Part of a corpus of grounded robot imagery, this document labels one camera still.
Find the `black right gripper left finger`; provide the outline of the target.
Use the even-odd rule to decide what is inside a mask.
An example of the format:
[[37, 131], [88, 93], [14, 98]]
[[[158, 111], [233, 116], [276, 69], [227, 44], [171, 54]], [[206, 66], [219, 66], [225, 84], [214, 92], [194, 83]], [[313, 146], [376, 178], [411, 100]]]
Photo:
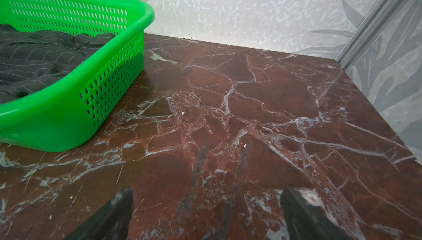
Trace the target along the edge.
[[100, 210], [90, 216], [66, 240], [125, 240], [134, 210], [130, 187], [120, 190]]

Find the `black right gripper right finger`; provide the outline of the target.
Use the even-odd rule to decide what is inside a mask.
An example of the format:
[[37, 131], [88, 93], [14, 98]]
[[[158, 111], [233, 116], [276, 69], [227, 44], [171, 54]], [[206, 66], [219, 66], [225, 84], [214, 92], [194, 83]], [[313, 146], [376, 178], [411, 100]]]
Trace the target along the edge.
[[287, 230], [292, 240], [350, 240], [340, 227], [331, 222], [301, 194], [287, 187], [280, 197]]

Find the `grey pinstriped long sleeve shirt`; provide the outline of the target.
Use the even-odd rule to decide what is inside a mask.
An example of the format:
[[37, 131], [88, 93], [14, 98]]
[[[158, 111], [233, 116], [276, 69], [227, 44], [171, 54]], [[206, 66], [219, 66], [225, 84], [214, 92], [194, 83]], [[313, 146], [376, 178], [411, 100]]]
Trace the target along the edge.
[[1, 104], [31, 95], [71, 73], [115, 37], [20, 32], [1, 24]]

